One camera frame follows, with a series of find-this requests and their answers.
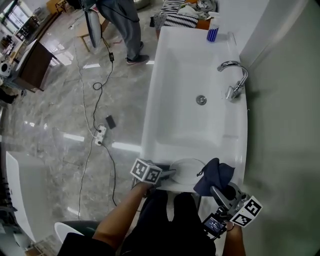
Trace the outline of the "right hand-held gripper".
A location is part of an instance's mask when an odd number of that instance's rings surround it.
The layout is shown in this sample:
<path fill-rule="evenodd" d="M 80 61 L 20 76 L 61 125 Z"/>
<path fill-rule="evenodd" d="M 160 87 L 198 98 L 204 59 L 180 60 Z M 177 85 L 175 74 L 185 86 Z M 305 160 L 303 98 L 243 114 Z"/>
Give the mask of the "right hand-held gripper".
<path fill-rule="evenodd" d="M 243 228 L 254 221 L 263 209 L 262 204 L 254 196 L 242 194 L 240 188 L 233 182 L 222 190 L 211 186 L 210 192 L 219 206 L 228 209 L 221 218 L 225 222 L 231 222 Z"/>

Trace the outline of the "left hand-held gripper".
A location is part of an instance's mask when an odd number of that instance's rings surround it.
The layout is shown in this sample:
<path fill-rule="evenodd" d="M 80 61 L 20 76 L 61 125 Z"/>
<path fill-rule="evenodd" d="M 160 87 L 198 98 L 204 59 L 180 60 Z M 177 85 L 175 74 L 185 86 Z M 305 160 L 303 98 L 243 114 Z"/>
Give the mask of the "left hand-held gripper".
<path fill-rule="evenodd" d="M 157 188 L 161 186 L 163 181 L 174 176 L 176 172 L 177 170 L 170 169 L 168 164 L 137 158 L 130 170 L 130 174 L 133 176 L 131 187 L 134 188 L 138 183 L 143 182 Z"/>

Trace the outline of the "white round plate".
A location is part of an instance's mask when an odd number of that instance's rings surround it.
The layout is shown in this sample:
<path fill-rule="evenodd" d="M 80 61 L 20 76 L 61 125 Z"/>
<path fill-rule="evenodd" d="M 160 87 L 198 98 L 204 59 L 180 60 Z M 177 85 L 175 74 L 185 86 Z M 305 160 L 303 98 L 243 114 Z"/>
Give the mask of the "white round plate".
<path fill-rule="evenodd" d="M 175 173 L 171 177 L 176 183 L 182 185 L 195 185 L 201 178 L 201 172 L 205 164 L 195 158 L 184 158 L 175 161 L 170 165 L 170 170 Z"/>

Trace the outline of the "dark blue cloth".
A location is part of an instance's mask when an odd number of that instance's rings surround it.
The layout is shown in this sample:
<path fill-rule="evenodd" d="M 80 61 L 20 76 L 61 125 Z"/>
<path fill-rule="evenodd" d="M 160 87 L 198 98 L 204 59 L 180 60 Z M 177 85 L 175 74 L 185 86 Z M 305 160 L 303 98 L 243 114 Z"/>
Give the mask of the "dark blue cloth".
<path fill-rule="evenodd" d="M 211 197 L 211 187 L 224 190 L 231 181 L 234 171 L 234 167 L 220 163 L 219 158 L 213 158 L 196 174 L 200 180 L 193 190 L 202 197 Z"/>

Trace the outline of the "person's black trousers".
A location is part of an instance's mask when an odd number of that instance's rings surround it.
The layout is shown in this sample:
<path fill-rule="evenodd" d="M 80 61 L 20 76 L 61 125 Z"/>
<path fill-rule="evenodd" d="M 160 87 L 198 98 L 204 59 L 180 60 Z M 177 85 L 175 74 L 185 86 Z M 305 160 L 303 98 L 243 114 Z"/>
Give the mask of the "person's black trousers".
<path fill-rule="evenodd" d="M 167 202 L 165 190 L 147 197 L 120 256 L 215 256 L 215 242 L 203 228 L 192 194 L 175 196 L 172 220 L 168 219 Z"/>

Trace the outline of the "black power adapter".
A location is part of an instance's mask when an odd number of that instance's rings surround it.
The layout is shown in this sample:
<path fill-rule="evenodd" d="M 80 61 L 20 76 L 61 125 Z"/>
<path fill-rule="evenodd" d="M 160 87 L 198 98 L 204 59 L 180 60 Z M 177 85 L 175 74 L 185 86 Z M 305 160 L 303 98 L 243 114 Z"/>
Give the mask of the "black power adapter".
<path fill-rule="evenodd" d="M 112 129 L 114 129 L 116 127 L 116 123 L 115 123 L 112 115 L 108 115 L 105 118 L 105 120 L 106 120 L 106 123 L 107 123 L 107 125 L 108 125 L 110 130 L 112 130 Z"/>

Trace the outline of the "white power strip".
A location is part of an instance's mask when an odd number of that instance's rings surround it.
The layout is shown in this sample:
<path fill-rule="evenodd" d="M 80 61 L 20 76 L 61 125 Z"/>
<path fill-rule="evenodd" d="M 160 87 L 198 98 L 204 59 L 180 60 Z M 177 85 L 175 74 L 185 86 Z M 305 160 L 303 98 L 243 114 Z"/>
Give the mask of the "white power strip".
<path fill-rule="evenodd" d="M 97 129 L 97 135 L 95 137 L 95 144 L 97 146 L 101 146 L 102 143 L 103 143 L 103 140 L 105 138 L 105 135 L 106 135 L 106 131 L 107 131 L 107 128 L 105 127 L 104 124 L 100 124 L 98 129 Z"/>

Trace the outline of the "white ceramic sink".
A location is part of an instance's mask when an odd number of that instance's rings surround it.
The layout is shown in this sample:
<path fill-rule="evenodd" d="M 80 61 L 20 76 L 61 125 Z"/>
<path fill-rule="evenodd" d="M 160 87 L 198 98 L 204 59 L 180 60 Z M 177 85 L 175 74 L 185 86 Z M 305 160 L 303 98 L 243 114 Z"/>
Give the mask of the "white ceramic sink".
<path fill-rule="evenodd" d="M 202 29 L 164 27 L 158 39 L 145 111 L 140 157 L 159 164 L 213 158 L 234 167 L 232 182 L 244 181 L 248 114 L 246 94 L 226 99 L 228 87 L 241 80 L 239 67 L 217 67 L 238 61 L 232 33 L 215 42 Z M 207 102 L 199 105 L 196 97 Z"/>

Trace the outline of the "chrome faucet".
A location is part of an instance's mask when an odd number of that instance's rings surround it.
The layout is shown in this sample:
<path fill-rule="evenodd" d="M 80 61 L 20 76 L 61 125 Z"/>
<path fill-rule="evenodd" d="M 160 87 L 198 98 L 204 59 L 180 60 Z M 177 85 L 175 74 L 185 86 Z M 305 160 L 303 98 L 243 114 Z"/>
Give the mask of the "chrome faucet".
<path fill-rule="evenodd" d="M 243 76 L 241 80 L 237 81 L 235 86 L 229 86 L 227 92 L 225 93 L 225 97 L 228 101 L 232 102 L 235 98 L 237 98 L 242 90 L 245 88 L 246 80 L 249 77 L 248 70 L 238 61 L 235 60 L 228 60 L 223 62 L 217 67 L 218 72 L 222 72 L 226 68 L 230 67 L 238 67 L 242 69 Z"/>

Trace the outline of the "white and grey seat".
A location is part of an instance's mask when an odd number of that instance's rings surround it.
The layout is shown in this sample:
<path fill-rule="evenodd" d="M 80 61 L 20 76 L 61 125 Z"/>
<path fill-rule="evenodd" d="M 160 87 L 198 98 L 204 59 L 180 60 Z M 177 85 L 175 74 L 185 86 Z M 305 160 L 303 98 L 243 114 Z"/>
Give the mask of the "white and grey seat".
<path fill-rule="evenodd" d="M 60 242 L 63 243 L 67 234 L 75 233 L 78 235 L 93 237 L 99 226 L 98 221 L 93 220 L 69 220 L 63 222 L 56 222 L 54 230 Z"/>

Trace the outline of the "white counter unit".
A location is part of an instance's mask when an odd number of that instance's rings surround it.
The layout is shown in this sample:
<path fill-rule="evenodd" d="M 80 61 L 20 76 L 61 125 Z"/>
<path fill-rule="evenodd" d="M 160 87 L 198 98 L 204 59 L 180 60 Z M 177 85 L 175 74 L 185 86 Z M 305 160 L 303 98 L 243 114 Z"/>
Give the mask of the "white counter unit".
<path fill-rule="evenodd" d="M 47 167 L 25 152 L 7 151 L 7 183 L 19 227 L 35 243 L 53 232 L 47 193 Z"/>

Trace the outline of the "grey chair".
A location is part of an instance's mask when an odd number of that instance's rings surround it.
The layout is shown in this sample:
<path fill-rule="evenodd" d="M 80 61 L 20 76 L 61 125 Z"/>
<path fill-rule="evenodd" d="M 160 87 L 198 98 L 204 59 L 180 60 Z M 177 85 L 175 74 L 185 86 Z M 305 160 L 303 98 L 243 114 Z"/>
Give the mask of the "grey chair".
<path fill-rule="evenodd" d="M 94 9 L 85 8 L 84 14 L 91 43 L 94 48 L 97 48 L 102 39 L 102 26 L 99 13 Z"/>

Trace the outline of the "light wooden table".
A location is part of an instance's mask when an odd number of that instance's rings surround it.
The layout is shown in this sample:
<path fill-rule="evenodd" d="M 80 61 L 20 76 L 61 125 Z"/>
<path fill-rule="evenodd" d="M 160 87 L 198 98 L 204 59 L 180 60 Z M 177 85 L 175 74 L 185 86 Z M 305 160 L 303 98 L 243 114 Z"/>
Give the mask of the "light wooden table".
<path fill-rule="evenodd" d="M 105 19 L 99 12 L 98 12 L 98 15 L 99 15 L 101 28 L 102 28 L 102 39 L 103 39 L 103 32 L 106 30 L 106 28 L 107 28 L 107 26 L 109 25 L 110 22 L 107 19 Z M 88 27 L 87 27 L 85 15 L 84 15 L 84 18 L 85 18 L 85 20 L 82 21 L 80 23 L 80 25 L 77 26 L 77 28 L 75 30 L 75 32 L 76 32 L 75 35 L 82 42 L 84 48 L 89 53 L 90 52 L 90 48 L 89 48 L 88 44 L 86 43 L 86 38 L 90 39 L 90 36 L 89 36 L 89 32 L 88 32 Z"/>

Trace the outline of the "white round appliance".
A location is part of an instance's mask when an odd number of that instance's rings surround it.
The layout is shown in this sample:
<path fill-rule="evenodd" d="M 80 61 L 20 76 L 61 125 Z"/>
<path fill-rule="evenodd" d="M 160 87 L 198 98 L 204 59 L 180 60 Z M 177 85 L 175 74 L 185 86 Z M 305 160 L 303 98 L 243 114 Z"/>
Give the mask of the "white round appliance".
<path fill-rule="evenodd" d="M 12 65 L 7 62 L 0 63 L 0 77 L 2 78 L 9 78 L 12 76 Z"/>

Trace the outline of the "display shelf with items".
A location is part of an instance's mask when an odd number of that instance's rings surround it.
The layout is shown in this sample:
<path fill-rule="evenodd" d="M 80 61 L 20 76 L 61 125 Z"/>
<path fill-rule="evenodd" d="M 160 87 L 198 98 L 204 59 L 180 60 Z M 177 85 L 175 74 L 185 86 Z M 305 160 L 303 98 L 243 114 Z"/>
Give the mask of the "display shelf with items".
<path fill-rule="evenodd" d="M 0 57 L 9 45 L 30 39 L 39 26 L 38 17 L 23 0 L 0 1 Z"/>

